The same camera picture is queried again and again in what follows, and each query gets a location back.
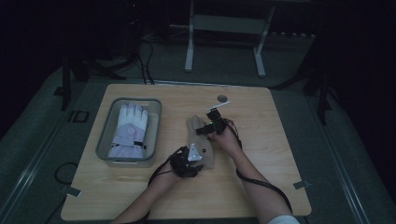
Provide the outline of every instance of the clear plastic bin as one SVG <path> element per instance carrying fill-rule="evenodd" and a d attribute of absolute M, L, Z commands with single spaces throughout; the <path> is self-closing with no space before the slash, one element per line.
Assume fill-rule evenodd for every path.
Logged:
<path fill-rule="evenodd" d="M 108 151 L 111 149 L 114 134 L 117 129 L 120 108 L 122 105 L 133 102 L 142 105 L 143 109 L 148 111 L 148 127 L 146 129 L 143 148 L 146 149 L 144 158 L 111 158 L 108 157 Z M 150 167 L 155 162 L 155 150 L 157 145 L 157 136 L 160 126 L 161 112 L 163 106 L 157 99 L 136 99 L 136 98 L 119 98 L 113 102 L 108 111 L 106 123 L 102 130 L 99 144 L 96 148 L 96 155 L 108 166 L 116 167 Z"/>

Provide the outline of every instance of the wooden tabletop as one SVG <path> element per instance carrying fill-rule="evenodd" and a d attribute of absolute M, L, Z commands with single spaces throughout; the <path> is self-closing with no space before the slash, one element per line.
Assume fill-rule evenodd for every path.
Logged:
<path fill-rule="evenodd" d="M 288 139 L 271 92 L 265 88 L 181 85 L 111 84 L 107 87 L 90 136 L 73 180 L 81 190 L 67 196 L 65 220 L 112 219 L 147 186 L 154 170 L 178 148 L 188 144 L 187 118 L 198 115 L 205 121 L 206 110 L 226 95 L 230 103 L 219 108 L 232 119 L 244 151 L 267 179 L 288 196 L 295 216 L 307 216 L 311 206 L 301 181 Z M 155 98 L 162 102 L 155 163 L 150 168 L 115 168 L 100 160 L 95 149 L 112 102 L 120 97 Z M 161 197 L 151 209 L 150 219 L 255 217 L 232 160 L 213 145 L 213 170 L 185 179 Z"/>

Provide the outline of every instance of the black cable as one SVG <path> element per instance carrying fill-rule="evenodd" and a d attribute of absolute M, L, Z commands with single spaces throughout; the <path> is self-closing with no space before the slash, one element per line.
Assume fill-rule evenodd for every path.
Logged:
<path fill-rule="evenodd" d="M 72 184 L 72 182 L 69 181 L 64 181 L 62 180 L 59 176 L 58 173 L 59 171 L 64 168 L 66 165 L 74 165 L 76 166 L 76 168 L 78 167 L 78 165 L 75 162 L 65 162 L 64 164 L 60 165 L 54 172 L 53 176 L 55 178 L 55 180 L 63 185 L 67 185 L 70 186 Z M 49 217 L 47 218 L 45 224 L 50 223 L 50 220 L 53 218 L 53 216 L 55 215 L 55 213 L 59 210 L 59 208 L 62 206 L 62 204 L 64 204 L 64 202 L 66 201 L 67 196 L 64 196 L 64 198 L 62 199 L 62 201 L 60 203 L 58 203 L 58 205 L 56 206 L 56 208 L 52 211 L 52 213 L 49 215 Z"/>
<path fill-rule="evenodd" d="M 127 57 L 125 57 L 125 59 L 126 59 L 125 62 L 109 65 L 109 66 L 106 66 L 106 68 L 110 69 L 111 71 L 116 71 L 121 68 L 125 68 L 127 66 L 133 67 L 136 64 L 137 56 L 136 55 L 128 55 Z"/>
<path fill-rule="evenodd" d="M 145 43 L 145 44 L 149 45 L 149 47 L 151 48 L 151 52 L 150 52 L 150 54 L 148 56 L 148 61 L 146 62 L 146 72 L 148 74 L 149 82 L 151 83 L 151 85 L 154 85 L 155 84 L 154 80 L 152 79 L 151 74 L 149 73 L 149 61 L 151 59 L 152 53 L 154 52 L 154 47 L 152 47 L 152 45 L 146 40 L 142 40 L 142 43 Z"/>
<path fill-rule="evenodd" d="M 306 223 L 306 224 L 309 224 L 309 221 L 308 221 L 308 218 L 307 218 L 307 217 L 304 217 L 304 220 L 305 220 L 305 223 Z"/>
<path fill-rule="evenodd" d="M 142 57 L 140 57 L 140 54 L 137 54 L 137 58 L 139 59 L 140 66 L 142 67 L 142 78 L 143 78 L 143 81 L 145 82 L 145 84 L 148 84 L 148 83 L 146 82 L 145 68 L 144 68 L 144 65 L 143 65 Z"/>
<path fill-rule="evenodd" d="M 162 173 L 156 174 L 155 176 L 159 176 L 159 175 L 171 173 L 172 171 L 175 171 L 175 170 L 173 169 L 173 170 L 170 170 L 170 171 L 164 171 L 164 172 L 162 172 Z"/>
<path fill-rule="evenodd" d="M 80 52 L 72 52 L 69 51 L 69 54 L 73 57 L 76 57 L 78 59 L 81 59 L 82 61 L 84 61 L 85 63 L 89 64 L 91 67 L 93 67 L 94 69 L 100 71 L 102 74 L 112 78 L 112 79 L 119 79 L 119 80 L 125 80 L 126 77 L 120 77 L 119 75 L 113 73 L 112 71 L 110 71 L 108 68 L 102 66 L 99 62 L 97 62 L 96 60 L 90 58 L 89 56 L 80 53 Z"/>
<path fill-rule="evenodd" d="M 245 181 L 247 181 L 248 183 L 260 185 L 260 186 L 266 187 L 266 188 L 268 188 L 268 189 L 274 190 L 276 193 L 278 193 L 280 196 L 282 196 L 282 198 L 283 198 L 283 200 L 285 200 L 285 203 L 286 203 L 286 205 L 288 206 L 289 210 L 293 213 L 293 210 L 291 209 L 291 204 L 290 204 L 290 202 L 289 202 L 289 199 L 288 199 L 288 197 L 286 196 L 286 194 L 285 194 L 281 189 L 277 188 L 276 186 L 274 186 L 274 185 L 272 185 L 272 184 L 270 184 L 270 183 L 264 182 L 264 181 L 260 181 L 260 180 L 257 180 L 257 179 L 250 179 L 250 178 L 247 178 L 247 177 L 243 176 L 243 175 L 238 171 L 238 169 L 236 169 L 236 175 L 238 175 L 238 177 L 239 177 L 241 180 L 245 180 Z"/>
<path fill-rule="evenodd" d="M 60 165 L 60 166 L 55 170 L 55 172 L 53 173 L 53 177 L 55 178 L 55 180 L 56 180 L 58 183 L 61 183 L 61 184 L 64 184 L 64 185 L 71 185 L 72 182 L 63 181 L 63 180 L 58 176 L 59 171 L 60 171 L 62 168 L 64 168 L 66 165 L 74 165 L 74 166 L 78 167 L 78 165 L 77 165 L 75 162 L 65 162 L 64 164 Z"/>
<path fill-rule="evenodd" d="M 235 126 L 235 124 L 233 123 L 233 121 L 230 120 L 230 119 L 224 119 L 224 118 L 222 118 L 222 117 L 219 117 L 219 119 L 221 119 L 221 120 L 230 128 L 230 130 L 232 131 L 232 133 L 233 133 L 233 135 L 235 136 L 236 140 L 238 141 L 239 146 L 240 146 L 241 149 L 242 149 L 242 142 L 241 142 L 241 140 L 239 139 L 238 130 L 236 129 L 236 126 Z M 289 201 L 288 197 L 286 196 L 286 194 L 285 194 L 281 189 L 277 188 L 276 186 L 274 186 L 274 185 L 272 185 L 272 184 L 270 184 L 270 183 L 264 182 L 264 181 L 260 181 L 260 180 L 257 180 L 257 179 L 250 179 L 250 178 L 247 178 L 247 177 L 245 177 L 244 175 L 242 175 L 242 174 L 238 171 L 238 169 L 236 169 L 236 175 L 237 175 L 240 179 L 242 179 L 242 180 L 244 180 L 244 181 L 247 181 L 248 183 L 260 185 L 260 186 L 266 187 L 266 188 L 268 188 L 268 189 L 274 190 L 276 193 L 278 193 L 280 196 L 282 196 L 282 198 L 283 198 L 283 200 L 285 201 L 286 205 L 288 206 L 289 210 L 290 210 L 291 212 L 293 212 L 292 209 L 291 209 L 291 204 L 290 204 L 290 201 Z"/>

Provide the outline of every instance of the white glove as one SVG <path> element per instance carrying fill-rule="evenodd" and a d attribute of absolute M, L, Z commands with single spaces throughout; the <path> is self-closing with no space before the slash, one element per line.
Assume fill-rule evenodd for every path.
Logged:
<path fill-rule="evenodd" d="M 108 157 L 144 158 L 143 140 L 148 125 L 149 112 L 141 105 L 122 105 Z"/>
<path fill-rule="evenodd" d="M 205 122 L 198 116 L 194 115 L 187 119 L 187 127 L 189 129 L 189 146 L 193 144 L 198 153 L 202 156 L 200 161 L 197 161 L 194 166 L 203 165 L 204 169 L 213 169 L 213 148 L 207 140 L 206 135 L 198 135 L 195 130 L 205 126 Z"/>

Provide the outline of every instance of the person's arm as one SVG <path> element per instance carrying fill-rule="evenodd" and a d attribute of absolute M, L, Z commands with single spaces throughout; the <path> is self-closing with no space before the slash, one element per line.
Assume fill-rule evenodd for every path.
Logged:
<path fill-rule="evenodd" d="M 172 166 L 168 162 L 159 174 L 170 170 L 172 170 Z M 112 223 L 130 223 L 140 220 L 149 212 L 151 206 L 181 179 L 174 172 L 157 175 L 149 186 Z"/>
<path fill-rule="evenodd" d="M 221 149 L 233 159 L 236 169 L 245 177 L 270 183 L 251 163 L 248 156 L 239 146 L 232 130 L 227 127 L 223 134 L 211 133 L 208 137 L 215 140 Z M 282 196 L 266 187 L 242 181 L 247 196 L 252 201 L 260 223 L 268 223 L 275 217 L 291 216 L 292 213 Z"/>

